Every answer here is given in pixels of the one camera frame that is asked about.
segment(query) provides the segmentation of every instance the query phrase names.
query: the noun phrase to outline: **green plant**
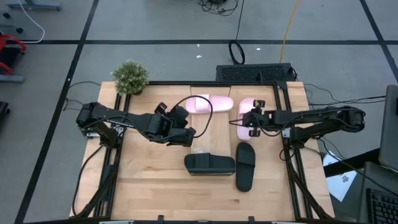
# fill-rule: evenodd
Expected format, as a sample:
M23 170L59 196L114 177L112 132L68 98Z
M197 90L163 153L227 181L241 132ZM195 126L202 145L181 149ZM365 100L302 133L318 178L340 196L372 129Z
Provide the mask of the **green plant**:
M116 81L116 90L119 94L140 95L149 84L149 72L133 60L118 65L111 74Z

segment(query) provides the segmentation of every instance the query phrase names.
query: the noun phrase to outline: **black keyboard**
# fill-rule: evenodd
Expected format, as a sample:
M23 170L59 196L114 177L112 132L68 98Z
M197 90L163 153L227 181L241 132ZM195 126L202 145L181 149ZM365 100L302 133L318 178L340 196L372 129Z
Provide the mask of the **black keyboard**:
M263 82L294 82L295 77L290 72L291 67L290 63L218 65L216 68L216 81L258 83L260 81L259 75L261 75Z
M380 190L366 189L369 221L398 224L398 198Z

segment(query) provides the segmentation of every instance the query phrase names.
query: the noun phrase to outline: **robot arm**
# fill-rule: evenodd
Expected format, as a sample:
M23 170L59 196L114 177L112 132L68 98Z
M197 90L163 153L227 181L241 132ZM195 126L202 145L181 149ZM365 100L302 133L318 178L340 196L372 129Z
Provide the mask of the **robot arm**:
M319 110L289 112L282 110L265 111L265 101L254 101L255 108L243 115L242 124L254 128L252 137L260 136L260 131L281 131L292 147L300 149L309 138L322 137L335 131L356 133L364 129L365 112L352 106L327 107ZM316 123L307 128L294 127L295 124Z
M93 102L83 105L76 123L83 135L97 133L100 144L105 147L115 148L120 144L119 133L114 128L109 128L104 121L124 128L134 128L149 141L168 143L190 147L196 131L185 128L185 120L189 113L181 106L174 107L170 112L165 112L167 106L159 104L154 114L132 114L107 108L100 103Z

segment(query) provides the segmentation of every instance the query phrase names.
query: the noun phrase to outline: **gray floor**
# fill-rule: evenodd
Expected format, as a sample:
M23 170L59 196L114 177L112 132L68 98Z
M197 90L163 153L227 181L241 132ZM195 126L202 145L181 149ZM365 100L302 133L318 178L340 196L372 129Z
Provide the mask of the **gray floor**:
M28 11L46 30L45 40L79 40L93 0L62 1L63 10ZM398 40L394 22L397 1L366 1L381 34ZM238 30L241 1L228 17L205 13L195 0L99 0L87 40L216 40L234 39ZM244 3L239 39L283 39L293 0L247 0ZM10 11L2 2L0 11L25 32L4 32L21 39L40 37L40 29L23 12ZM350 1L301 1L290 40L377 40L361 4ZM42 147L55 105L70 68L77 45L28 45L16 73L24 84L0 83L0 101L10 103L12 113L0 129L0 217L12 223L21 204L37 156ZM276 63L281 45L243 45L246 63ZM389 45L398 60L398 45ZM217 65L229 65L225 44L175 45L84 45L72 83L111 80L110 72L127 59L150 70L150 80L214 80ZM345 100L385 94L388 84L397 83L380 45L287 45L284 62L290 62L305 83L329 89L336 99ZM312 90L312 103L328 103L327 92ZM84 84L68 92L71 99L95 101L99 88ZM383 103L356 105L364 110L366 128L358 134L333 133L327 137L345 157L377 148L380 141ZM77 111L61 114L43 171L25 222L67 218L85 140L76 128ZM361 178L357 177L343 203L333 199L339 217L355 218Z

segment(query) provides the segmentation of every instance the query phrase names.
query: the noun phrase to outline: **pink slide sandal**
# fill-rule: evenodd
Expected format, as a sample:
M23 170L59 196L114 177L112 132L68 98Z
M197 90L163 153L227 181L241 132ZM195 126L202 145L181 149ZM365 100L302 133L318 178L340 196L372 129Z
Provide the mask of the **pink slide sandal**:
M246 98L242 100L239 104L238 109L238 119L242 119L243 115L253 109L253 101L254 98ZM238 139L242 141L250 140L249 131L253 130L253 128L246 128L242 126L238 126Z
M234 106L232 98L227 96L210 96L209 94L199 95L208 99L213 105L213 112L226 112L230 111ZM189 98L187 100L186 109L191 114L210 113L210 104L199 97Z

